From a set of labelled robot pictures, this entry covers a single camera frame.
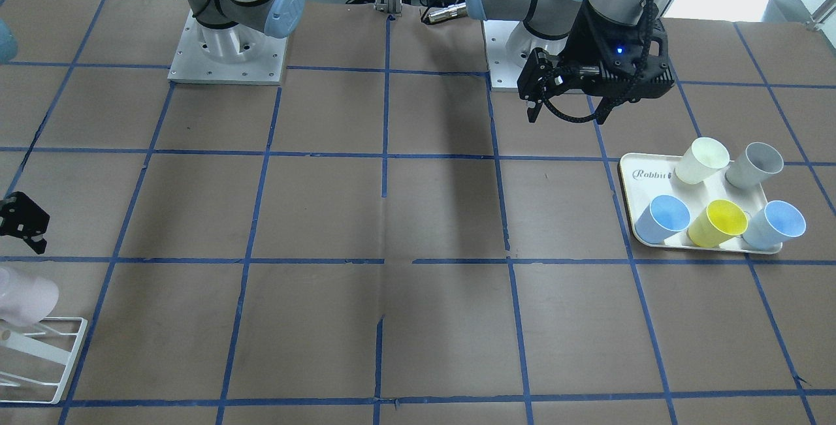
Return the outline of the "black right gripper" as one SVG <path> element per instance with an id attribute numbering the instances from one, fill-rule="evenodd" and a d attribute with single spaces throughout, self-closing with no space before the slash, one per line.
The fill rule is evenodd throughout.
<path id="1" fill-rule="evenodd" d="M 43 255 L 48 241 L 44 239 L 50 214 L 33 202 L 27 194 L 13 192 L 2 200 L 1 235 L 24 240 L 37 255 Z"/>

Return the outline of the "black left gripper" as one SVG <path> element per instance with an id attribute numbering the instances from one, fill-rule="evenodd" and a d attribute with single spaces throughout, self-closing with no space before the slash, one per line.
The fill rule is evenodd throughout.
<path id="1" fill-rule="evenodd" d="M 590 5 L 581 5 L 564 49 L 556 55 L 541 48 L 529 54 L 517 80 L 519 97 L 528 100 L 528 122 L 535 123 L 541 112 L 541 89 L 538 81 L 561 66 L 570 68 L 564 81 L 577 79 L 574 89 L 586 95 L 602 97 L 594 111 L 594 119 L 603 125 L 612 110 L 618 106 L 616 98 L 625 90 L 635 68 L 645 41 L 658 47 L 658 53 L 649 53 L 642 77 L 627 94 L 628 101 L 656 99 L 665 95 L 675 85 L 671 71 L 671 59 L 667 48 L 667 33 L 659 18 L 654 18 L 652 32 L 646 33 L 640 24 L 616 24 L 594 11 Z"/>

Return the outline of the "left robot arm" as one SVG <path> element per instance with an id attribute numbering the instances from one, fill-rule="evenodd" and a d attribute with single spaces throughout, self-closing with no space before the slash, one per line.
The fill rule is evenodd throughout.
<path id="1" fill-rule="evenodd" d="M 677 83 L 661 14 L 671 0 L 466 0 L 475 20 L 517 22 L 532 41 L 517 77 L 526 116 L 603 124 Z"/>

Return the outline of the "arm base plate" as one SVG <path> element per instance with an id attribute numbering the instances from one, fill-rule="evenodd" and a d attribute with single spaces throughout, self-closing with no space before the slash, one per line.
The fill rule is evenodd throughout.
<path id="1" fill-rule="evenodd" d="M 493 91 L 517 92 L 517 80 L 528 54 L 540 47 L 549 54 L 559 54 L 567 38 L 542 39 L 529 32 L 523 23 L 503 20 L 483 21 L 485 53 Z"/>
<path id="2" fill-rule="evenodd" d="M 209 29 L 189 15 L 180 35 L 168 80 L 193 85 L 280 86 L 287 39 L 250 27 Z"/>

